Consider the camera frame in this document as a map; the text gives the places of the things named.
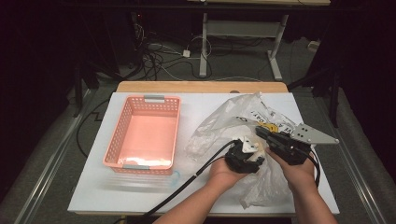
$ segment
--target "yellow component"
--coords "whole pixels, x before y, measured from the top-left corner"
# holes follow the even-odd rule
[[[259,125],[262,126],[263,128],[268,129],[271,133],[278,133],[279,132],[278,127],[275,124],[273,124],[273,123],[259,122]]]

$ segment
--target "pink plastic basket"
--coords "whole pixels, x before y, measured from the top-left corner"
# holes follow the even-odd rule
[[[104,165],[117,173],[171,175],[179,115],[179,97],[127,97]]]

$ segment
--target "forearm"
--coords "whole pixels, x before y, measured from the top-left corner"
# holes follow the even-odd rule
[[[309,193],[293,192],[293,199],[299,223],[337,223],[329,207],[317,191]]]
[[[172,224],[198,224],[204,223],[215,201],[221,195],[222,190],[211,188],[208,185],[195,191],[183,202],[169,210],[158,218],[154,223]]]

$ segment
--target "clear plastic bag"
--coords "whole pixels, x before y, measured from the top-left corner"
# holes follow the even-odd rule
[[[255,134],[259,124],[271,124],[278,132],[290,133],[295,124],[281,113],[265,105],[262,94],[239,95],[227,100],[195,130],[185,150],[193,160],[206,160],[236,136]],[[244,191],[240,202],[244,208],[251,205],[269,206],[284,201],[290,193],[282,170],[270,156],[260,170],[241,180]]]

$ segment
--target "human hand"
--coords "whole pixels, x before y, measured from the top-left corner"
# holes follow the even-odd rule
[[[224,158],[214,161],[210,167],[209,180],[206,182],[207,186],[217,189],[220,193],[232,188],[236,182],[248,174],[238,174],[230,168]]]
[[[279,163],[283,170],[283,175],[289,183],[289,188],[293,193],[305,194],[309,192],[317,192],[317,186],[314,178],[314,163],[305,160],[301,165],[288,165],[283,159],[271,151],[269,147],[265,149],[267,153]]]

